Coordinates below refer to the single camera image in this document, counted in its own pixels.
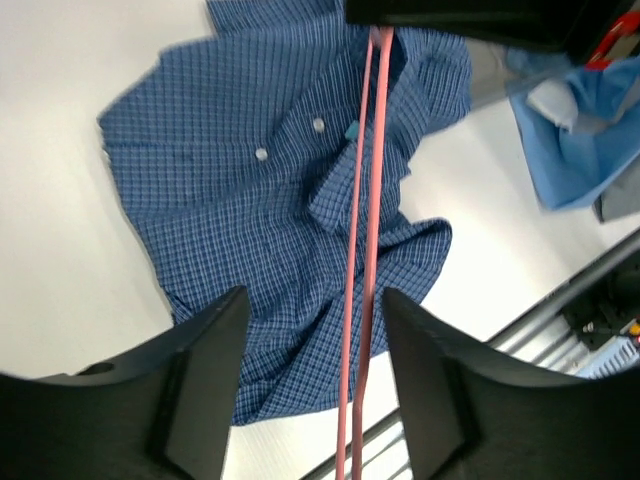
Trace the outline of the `pink wire hanger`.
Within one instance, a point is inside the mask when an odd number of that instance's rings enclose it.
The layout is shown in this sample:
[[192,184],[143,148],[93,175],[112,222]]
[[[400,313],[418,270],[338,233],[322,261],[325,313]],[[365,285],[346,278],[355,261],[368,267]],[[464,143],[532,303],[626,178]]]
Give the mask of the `pink wire hanger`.
[[[391,27],[373,27],[369,31],[367,53],[358,120],[357,151],[351,208],[351,227],[346,268],[346,288],[342,327],[340,392],[337,424],[335,477],[345,477],[345,462],[351,459],[351,477],[362,477],[363,404],[368,380],[373,314],[377,275],[377,255],[384,165],[385,123],[387,110],[390,57],[394,38]],[[366,140],[366,122],[369,106],[373,50],[379,49],[377,91],[375,99],[369,200],[365,237],[365,269],[360,327],[360,350],[354,394],[349,393],[351,372],[352,315],[356,250],[358,243],[359,202],[361,197],[361,171]]]

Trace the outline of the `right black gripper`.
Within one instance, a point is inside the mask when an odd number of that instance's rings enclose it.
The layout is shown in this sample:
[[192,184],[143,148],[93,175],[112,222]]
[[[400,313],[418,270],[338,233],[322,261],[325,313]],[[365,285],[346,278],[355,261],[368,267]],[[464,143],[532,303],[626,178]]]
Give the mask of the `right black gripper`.
[[352,0],[350,24],[414,27],[517,47],[565,53],[605,68],[639,54],[639,3],[624,0]]

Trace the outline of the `blue checked shirt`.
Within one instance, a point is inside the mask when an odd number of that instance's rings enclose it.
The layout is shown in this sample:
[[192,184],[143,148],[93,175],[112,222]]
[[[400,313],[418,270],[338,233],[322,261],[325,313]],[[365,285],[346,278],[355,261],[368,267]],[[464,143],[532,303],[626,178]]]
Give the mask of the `blue checked shirt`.
[[349,234],[366,232],[369,31],[338,1],[211,1],[102,113],[123,208],[176,323],[235,285],[251,321],[233,421],[339,402]]

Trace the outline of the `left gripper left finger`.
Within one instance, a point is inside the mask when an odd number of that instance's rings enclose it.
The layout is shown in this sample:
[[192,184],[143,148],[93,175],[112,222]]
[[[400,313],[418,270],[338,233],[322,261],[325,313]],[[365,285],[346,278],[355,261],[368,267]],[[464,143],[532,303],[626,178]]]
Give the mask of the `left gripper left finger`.
[[1,378],[5,479],[218,479],[250,303],[235,287],[75,374]]

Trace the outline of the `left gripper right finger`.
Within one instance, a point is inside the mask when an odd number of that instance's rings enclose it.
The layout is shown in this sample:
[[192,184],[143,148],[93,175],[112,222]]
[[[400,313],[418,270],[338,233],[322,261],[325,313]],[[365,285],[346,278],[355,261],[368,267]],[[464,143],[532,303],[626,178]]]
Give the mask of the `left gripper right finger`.
[[405,294],[382,296],[417,479],[635,479],[639,372],[589,380],[499,352]]

